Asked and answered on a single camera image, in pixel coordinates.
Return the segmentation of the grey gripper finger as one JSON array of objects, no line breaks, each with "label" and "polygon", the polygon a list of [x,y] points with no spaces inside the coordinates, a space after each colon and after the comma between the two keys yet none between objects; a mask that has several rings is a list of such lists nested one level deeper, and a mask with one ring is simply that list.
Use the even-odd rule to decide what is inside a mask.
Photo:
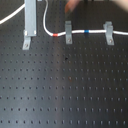
[{"label": "grey gripper finger", "polygon": [[25,35],[36,35],[36,0],[25,0]]}]

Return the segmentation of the blurred human hand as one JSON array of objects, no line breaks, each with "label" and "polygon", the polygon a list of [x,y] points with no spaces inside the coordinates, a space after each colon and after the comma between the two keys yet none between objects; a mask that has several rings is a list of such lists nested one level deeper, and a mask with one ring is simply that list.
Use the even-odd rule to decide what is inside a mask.
[{"label": "blurred human hand", "polygon": [[65,12],[72,12],[81,0],[67,0],[65,5]]}]

